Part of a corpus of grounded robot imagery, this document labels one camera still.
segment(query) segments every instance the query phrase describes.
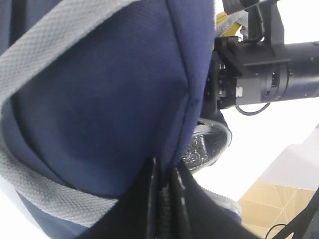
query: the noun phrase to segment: white wall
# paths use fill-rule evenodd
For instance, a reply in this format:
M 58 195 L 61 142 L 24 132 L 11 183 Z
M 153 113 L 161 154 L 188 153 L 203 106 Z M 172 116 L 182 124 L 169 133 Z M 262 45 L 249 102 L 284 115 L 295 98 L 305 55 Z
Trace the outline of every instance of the white wall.
M 222 11 L 221 1 L 216 3 L 218 11 Z M 280 0 L 278 7 L 286 44 L 319 41 L 318 0 Z M 233 132 L 232 144 L 215 165 L 195 178 L 203 187 L 239 200 L 288 145 L 302 143 L 311 134 L 319 123 L 319 99 L 274 103 L 253 117 L 235 109 L 223 113 Z
M 0 178 L 0 238 L 49 238 L 22 204 L 14 188 L 2 178 Z
M 261 176 L 265 182 L 317 190 L 319 187 L 319 128 L 303 144 L 288 146 Z

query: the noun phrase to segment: gray strap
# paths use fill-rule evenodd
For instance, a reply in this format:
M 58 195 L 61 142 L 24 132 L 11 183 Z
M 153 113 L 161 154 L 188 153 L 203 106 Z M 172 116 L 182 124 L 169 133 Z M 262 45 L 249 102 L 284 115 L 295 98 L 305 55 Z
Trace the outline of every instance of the gray strap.
M 0 56 L 0 107 L 21 86 L 137 0 L 62 0 Z
M 211 198 L 214 203 L 216 203 L 218 206 L 228 209 L 232 211 L 233 213 L 237 214 L 239 217 L 242 216 L 242 207 L 238 202 L 235 202 L 234 200 L 227 198 L 225 196 L 219 195 L 217 193 L 211 192 L 205 188 L 203 188 L 203 191 L 207 194 L 208 197 Z
M 81 38 L 134 1 L 62 0 L 0 56 L 0 108 Z M 0 176 L 43 212 L 86 227 L 97 222 L 117 201 L 64 187 L 25 167 L 6 149 L 1 130 Z

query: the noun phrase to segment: navy fabric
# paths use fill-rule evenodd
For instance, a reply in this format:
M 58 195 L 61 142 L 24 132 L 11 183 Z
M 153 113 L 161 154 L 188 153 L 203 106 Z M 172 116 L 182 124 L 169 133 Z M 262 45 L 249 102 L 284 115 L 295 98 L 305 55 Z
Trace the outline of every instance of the navy fabric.
M 87 227 L 71 223 L 44 213 L 26 198 L 20 195 L 26 208 L 30 211 L 39 226 L 52 239 L 73 239 L 87 230 Z
M 11 1 L 0 0 L 0 55 L 9 47 Z
M 27 9 L 25 30 L 45 13 L 37 11 Z M 211 0 L 142 0 L 121 10 L 7 103 L 9 149 L 59 183 L 109 197 L 128 189 L 147 157 L 166 172 L 196 126 L 213 26 Z

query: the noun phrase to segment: yellow object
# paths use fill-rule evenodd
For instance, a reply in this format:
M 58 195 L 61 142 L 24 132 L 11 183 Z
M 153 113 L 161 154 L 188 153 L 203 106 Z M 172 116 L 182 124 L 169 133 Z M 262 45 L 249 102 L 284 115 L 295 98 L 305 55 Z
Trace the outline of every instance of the yellow object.
M 222 23 L 226 20 L 228 15 L 225 12 L 221 12 L 217 15 L 217 24 Z M 234 36 L 241 25 L 235 22 L 222 36 Z

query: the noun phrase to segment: white surface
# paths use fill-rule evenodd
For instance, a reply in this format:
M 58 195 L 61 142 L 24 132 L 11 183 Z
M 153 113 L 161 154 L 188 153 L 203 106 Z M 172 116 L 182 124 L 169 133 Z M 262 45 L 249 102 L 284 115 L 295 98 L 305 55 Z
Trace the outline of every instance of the white surface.
M 285 44 L 319 41 L 318 0 L 280 0 L 277 4 L 285 27 Z
M 224 110 L 233 132 L 232 144 L 214 165 L 197 172 L 195 179 L 208 190 L 239 200 L 288 145 L 302 143 L 311 134 L 319 123 L 318 108 L 319 98 L 315 98 L 273 103 L 252 117 L 234 108 Z
M 303 144 L 288 146 L 264 172 L 264 182 L 316 191 L 319 187 L 319 128 Z

